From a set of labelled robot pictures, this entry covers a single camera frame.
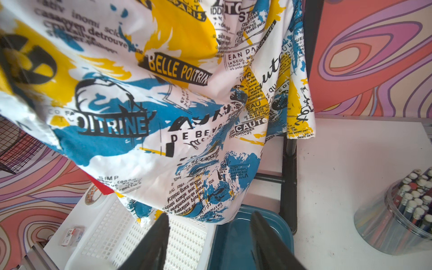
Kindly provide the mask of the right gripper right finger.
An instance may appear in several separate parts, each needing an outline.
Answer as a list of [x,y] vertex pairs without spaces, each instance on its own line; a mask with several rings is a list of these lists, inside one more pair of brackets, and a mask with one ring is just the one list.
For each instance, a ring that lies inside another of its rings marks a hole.
[[304,270],[288,247],[277,236],[264,217],[257,211],[252,214],[250,230],[253,258],[258,270]]

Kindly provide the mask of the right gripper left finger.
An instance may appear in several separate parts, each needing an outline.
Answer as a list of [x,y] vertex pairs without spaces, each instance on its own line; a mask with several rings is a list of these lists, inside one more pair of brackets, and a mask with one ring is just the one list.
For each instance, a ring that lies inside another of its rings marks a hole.
[[163,213],[119,267],[119,270],[163,270],[169,233],[169,217]]

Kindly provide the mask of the red shorts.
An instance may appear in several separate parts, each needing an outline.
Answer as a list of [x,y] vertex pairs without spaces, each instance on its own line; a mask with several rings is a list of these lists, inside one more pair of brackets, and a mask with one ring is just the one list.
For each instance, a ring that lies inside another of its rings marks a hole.
[[91,182],[100,190],[100,192],[103,195],[110,195],[110,194],[114,193],[114,190],[112,190],[111,188],[107,187],[106,185],[104,185],[100,181],[96,180],[95,178],[93,178],[88,173],[86,173],[86,175],[90,178]]

